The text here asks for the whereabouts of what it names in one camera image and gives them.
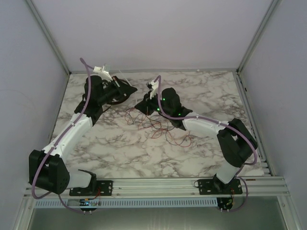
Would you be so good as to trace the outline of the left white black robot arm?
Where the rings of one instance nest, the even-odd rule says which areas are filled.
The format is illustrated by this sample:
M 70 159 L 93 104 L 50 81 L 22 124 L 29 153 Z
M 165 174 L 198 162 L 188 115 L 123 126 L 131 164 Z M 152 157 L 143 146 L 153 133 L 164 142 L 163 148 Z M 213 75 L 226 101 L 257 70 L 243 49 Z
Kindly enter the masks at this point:
M 29 155 L 29 183 L 34 198 L 39 198 L 35 194 L 36 187 L 57 195 L 67 189 L 71 190 L 72 196 L 93 196 L 97 193 L 99 185 L 96 174 L 87 170 L 69 172 L 66 160 L 82 136 L 105 112 L 104 105 L 122 103 L 136 91 L 137 88 L 116 76 L 111 77 L 110 81 L 98 75 L 86 79 L 82 101 L 69 123 L 52 142 Z

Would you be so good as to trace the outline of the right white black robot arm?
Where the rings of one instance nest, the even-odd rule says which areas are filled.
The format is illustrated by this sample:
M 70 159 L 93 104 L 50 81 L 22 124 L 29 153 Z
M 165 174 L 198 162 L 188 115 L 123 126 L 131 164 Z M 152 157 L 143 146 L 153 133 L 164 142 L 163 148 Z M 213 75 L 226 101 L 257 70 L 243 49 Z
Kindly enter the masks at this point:
M 175 128 L 204 134 L 217 138 L 225 162 L 214 175 L 217 185 L 228 184 L 246 164 L 246 160 L 258 147 L 257 142 L 240 119 L 217 121 L 202 117 L 184 107 L 180 97 L 173 88 L 162 91 L 162 96 L 153 95 L 150 91 L 134 106 L 145 115 L 157 112 L 168 119 Z

